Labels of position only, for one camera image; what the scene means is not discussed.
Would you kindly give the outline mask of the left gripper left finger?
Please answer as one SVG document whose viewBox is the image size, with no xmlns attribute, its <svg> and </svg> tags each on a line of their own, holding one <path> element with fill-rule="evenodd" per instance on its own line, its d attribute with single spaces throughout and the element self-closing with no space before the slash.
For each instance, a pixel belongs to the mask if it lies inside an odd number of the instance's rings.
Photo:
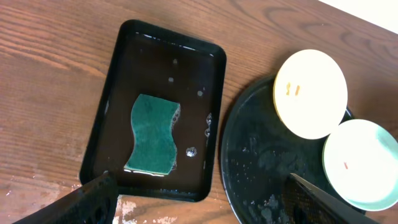
<svg viewBox="0 0 398 224">
<path fill-rule="evenodd" d="M 116 178 L 106 172 L 15 224 L 112 223 L 118 196 Z"/>
</svg>

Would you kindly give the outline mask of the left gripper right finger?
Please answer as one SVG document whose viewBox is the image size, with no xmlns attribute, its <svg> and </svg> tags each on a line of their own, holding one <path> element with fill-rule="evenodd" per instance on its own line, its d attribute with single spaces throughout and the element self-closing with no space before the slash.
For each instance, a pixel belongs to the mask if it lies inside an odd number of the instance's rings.
<svg viewBox="0 0 398 224">
<path fill-rule="evenodd" d="M 285 181 L 282 201 L 292 223 L 377 224 L 294 173 Z"/>
</svg>

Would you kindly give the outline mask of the yellow plate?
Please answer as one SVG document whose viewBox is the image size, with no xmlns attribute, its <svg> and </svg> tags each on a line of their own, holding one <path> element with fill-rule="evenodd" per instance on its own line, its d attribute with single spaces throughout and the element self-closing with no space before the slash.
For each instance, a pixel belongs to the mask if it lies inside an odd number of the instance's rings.
<svg viewBox="0 0 398 224">
<path fill-rule="evenodd" d="M 295 135 L 320 139 L 340 124 L 348 104 L 345 76 L 326 53 L 314 49 L 291 55 L 274 80 L 274 106 Z"/>
</svg>

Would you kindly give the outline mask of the green yellow sponge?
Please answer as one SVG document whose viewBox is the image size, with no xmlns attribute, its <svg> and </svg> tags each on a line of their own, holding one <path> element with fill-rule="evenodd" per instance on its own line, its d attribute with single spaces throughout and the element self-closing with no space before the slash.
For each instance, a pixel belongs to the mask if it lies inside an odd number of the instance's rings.
<svg viewBox="0 0 398 224">
<path fill-rule="evenodd" d="M 176 163 L 177 147 L 172 131 L 179 116 L 179 103 L 139 95 L 131 110 L 134 146 L 124 169 L 168 175 Z"/>
</svg>

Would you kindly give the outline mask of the light green plate front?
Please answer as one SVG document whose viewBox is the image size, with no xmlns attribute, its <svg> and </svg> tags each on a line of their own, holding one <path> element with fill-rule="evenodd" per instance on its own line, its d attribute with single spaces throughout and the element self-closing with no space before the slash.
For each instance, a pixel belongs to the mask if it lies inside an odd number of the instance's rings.
<svg viewBox="0 0 398 224">
<path fill-rule="evenodd" d="M 323 169 L 337 194 L 365 211 L 397 203 L 397 141 L 364 119 L 341 123 L 326 139 Z"/>
</svg>

